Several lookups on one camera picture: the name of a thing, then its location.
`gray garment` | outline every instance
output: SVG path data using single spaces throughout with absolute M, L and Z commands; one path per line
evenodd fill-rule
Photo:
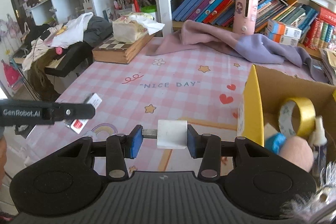
M 100 35 L 112 26 L 112 23 L 108 22 L 102 17 L 93 16 L 84 32 L 84 41 L 91 47 L 96 47 L 101 42 Z

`red heart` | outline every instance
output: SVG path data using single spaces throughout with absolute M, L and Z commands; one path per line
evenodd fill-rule
M 226 97 L 226 95 L 225 94 L 221 94 L 220 96 L 219 96 L 219 99 L 220 99 L 220 101 L 221 101 L 221 103 L 223 104 L 223 105 L 225 105 L 225 104 L 229 104 L 229 103 L 232 103 L 233 102 L 233 98 L 230 96 L 230 97 Z
M 236 85 L 231 84 L 226 86 L 229 90 L 236 90 Z

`pink checkered tablecloth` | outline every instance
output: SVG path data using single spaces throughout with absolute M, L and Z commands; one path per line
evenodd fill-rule
M 161 38 L 151 42 L 159 43 Z M 81 103 L 97 93 L 102 103 L 96 115 L 78 135 L 63 122 L 36 126 L 27 138 L 27 154 L 41 159 L 76 139 L 90 135 L 97 141 L 116 133 L 128 134 L 137 124 L 157 128 L 159 119 L 188 117 L 210 122 L 237 124 L 241 100 L 251 63 L 222 54 L 206 46 L 198 50 L 146 56 L 146 47 L 128 65 L 94 62 L 60 96 L 58 102 Z M 264 65 L 288 75 L 312 80 L 310 75 L 288 62 Z M 236 132 L 206 126 L 194 126 L 199 133 L 213 133 L 233 141 Z M 166 157 L 165 170 L 198 171 L 201 159 L 194 160 L 187 149 L 157 149 L 156 140 L 144 140 L 138 157 L 126 159 L 133 170 L 157 171 Z M 105 159 L 96 159 L 95 170 L 105 174 Z

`green lid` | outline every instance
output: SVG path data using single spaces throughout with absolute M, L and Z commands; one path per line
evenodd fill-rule
M 141 12 L 143 13 L 155 13 L 156 11 L 156 5 L 145 6 L 141 8 Z

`purple cloth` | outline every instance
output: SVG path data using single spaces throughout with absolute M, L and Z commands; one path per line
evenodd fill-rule
M 282 64 L 288 60 L 299 68 L 306 64 L 315 81 L 328 83 L 323 71 L 313 66 L 310 55 L 301 47 L 279 44 L 263 34 L 236 34 L 192 20 L 184 22 L 180 31 L 166 36 L 161 45 L 149 45 L 147 55 L 191 50 L 201 44 L 252 63 Z

